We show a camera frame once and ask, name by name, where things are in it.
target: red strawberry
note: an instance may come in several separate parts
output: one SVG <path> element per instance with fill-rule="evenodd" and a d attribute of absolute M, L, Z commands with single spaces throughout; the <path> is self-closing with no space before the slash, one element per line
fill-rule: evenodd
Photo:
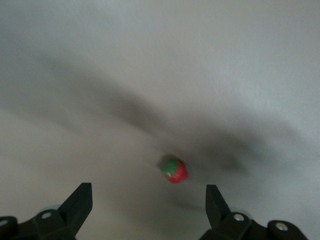
<path fill-rule="evenodd" d="M 170 183 L 176 184 L 188 178 L 186 165 L 178 158 L 172 158 L 167 161 L 162 168 L 163 174 Z"/>

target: silver screw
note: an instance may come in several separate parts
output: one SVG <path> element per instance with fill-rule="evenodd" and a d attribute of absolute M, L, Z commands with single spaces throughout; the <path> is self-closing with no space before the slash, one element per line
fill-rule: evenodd
<path fill-rule="evenodd" d="M 285 225 L 284 223 L 282 222 L 277 222 L 275 224 L 276 228 L 279 229 L 280 231 L 288 231 L 288 227 L 287 225 Z"/>
<path fill-rule="evenodd" d="M 0 227 L 6 225 L 9 221 L 7 219 L 0 221 Z"/>
<path fill-rule="evenodd" d="M 51 212 L 46 212 L 46 213 L 42 214 L 42 216 L 41 216 L 42 219 L 47 219 L 50 217 L 51 217 Z"/>
<path fill-rule="evenodd" d="M 234 217 L 235 220 L 237 220 L 237 221 L 239 221 L 239 222 L 242 222 L 242 221 L 245 220 L 244 216 L 242 216 L 242 215 L 239 214 L 239 213 L 235 214 L 233 217 Z"/>

